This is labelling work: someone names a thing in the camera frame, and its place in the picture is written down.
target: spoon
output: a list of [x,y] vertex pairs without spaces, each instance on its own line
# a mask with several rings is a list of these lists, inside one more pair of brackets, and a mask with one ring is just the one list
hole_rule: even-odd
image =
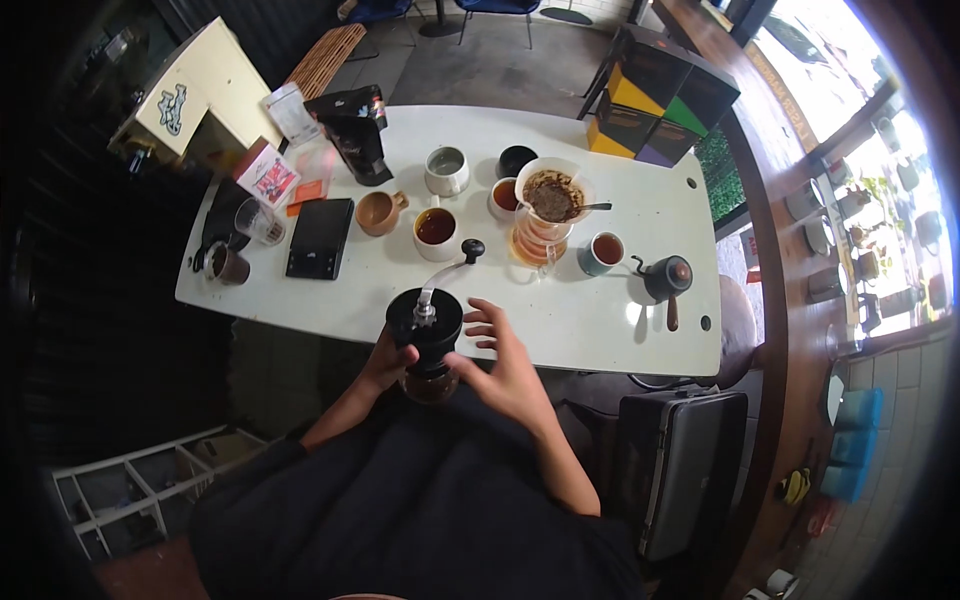
[[571,212],[582,212],[584,210],[610,210],[613,208],[611,203],[597,203],[597,204],[585,204],[583,206],[577,206]]

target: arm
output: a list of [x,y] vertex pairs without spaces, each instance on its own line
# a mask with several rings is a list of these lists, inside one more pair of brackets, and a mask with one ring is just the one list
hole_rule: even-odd
[[394,385],[406,367],[416,363],[419,358],[413,346],[395,349],[394,339],[384,327],[367,365],[347,391],[307,430],[300,443],[307,450],[312,450],[363,422],[376,399]]
[[540,474],[555,498],[574,513],[600,516],[600,498],[573,454],[537,370],[507,323],[503,309],[473,298],[469,304],[478,310],[467,314],[464,323],[483,324],[467,329],[466,334],[493,338],[477,342],[477,347],[495,349],[496,365],[487,374],[455,352],[445,356],[444,362],[484,403],[527,428],[537,450]]

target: white table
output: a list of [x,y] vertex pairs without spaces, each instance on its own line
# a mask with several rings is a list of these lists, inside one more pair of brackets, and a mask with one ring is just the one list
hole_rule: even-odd
[[[273,248],[251,242],[241,255],[251,263],[248,281],[227,287],[207,281],[188,266],[200,246],[206,212],[216,183],[204,197],[190,239],[183,250],[177,300],[226,313],[333,338],[373,342],[383,326],[387,305],[404,290],[420,287],[445,264],[422,259],[413,243],[413,222],[429,206],[423,162],[434,149],[455,146],[470,168],[470,184],[458,197],[443,200],[454,212],[464,238],[482,240],[487,252],[472,267],[457,272],[445,290],[464,305],[485,298],[507,312],[517,336],[536,365],[595,372],[714,375],[720,364],[720,286],[713,226],[700,163],[687,155],[673,169],[634,162],[587,150],[587,124],[557,116],[476,107],[389,107],[389,127],[381,133],[387,165],[394,178],[377,188],[358,184],[339,158],[329,198],[358,202],[374,189],[403,190],[411,206],[388,235],[373,238],[356,222],[350,226],[340,275],[336,281],[284,276],[294,220],[287,237]],[[513,145],[540,156],[559,156],[582,165],[596,187],[598,202],[613,202],[609,212],[593,212],[570,235],[570,248],[557,265],[557,276],[538,278],[509,256],[509,228],[487,210],[487,195],[496,181],[494,165]],[[691,188],[687,179],[696,183]],[[629,258],[606,276],[588,277],[576,259],[600,230],[623,239],[626,254],[645,264],[670,254],[687,259],[693,286],[678,296],[680,327],[665,326],[666,302],[653,304],[636,265]],[[701,317],[712,321],[701,328]],[[461,336],[457,350],[474,358],[494,358],[474,340]]]

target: green mug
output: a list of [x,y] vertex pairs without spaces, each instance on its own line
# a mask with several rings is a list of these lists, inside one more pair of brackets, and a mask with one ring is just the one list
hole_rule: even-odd
[[580,268],[589,276],[599,276],[623,260],[623,242],[609,231],[600,231],[581,248],[577,256]]

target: hand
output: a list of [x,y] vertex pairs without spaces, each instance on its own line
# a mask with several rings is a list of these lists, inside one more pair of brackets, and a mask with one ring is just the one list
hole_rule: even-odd
[[507,323],[503,309],[486,300],[471,298],[468,304],[477,310],[464,317],[464,323],[481,323],[465,331],[467,336],[487,336],[478,348],[496,350],[497,361],[490,374],[465,356],[450,352],[444,363],[460,374],[485,404],[536,433],[545,423],[556,419],[537,370],[527,357],[527,349]]
[[396,349],[393,336],[384,326],[357,380],[370,382],[378,393],[383,393],[396,383],[405,368],[418,360],[420,353],[413,346]]

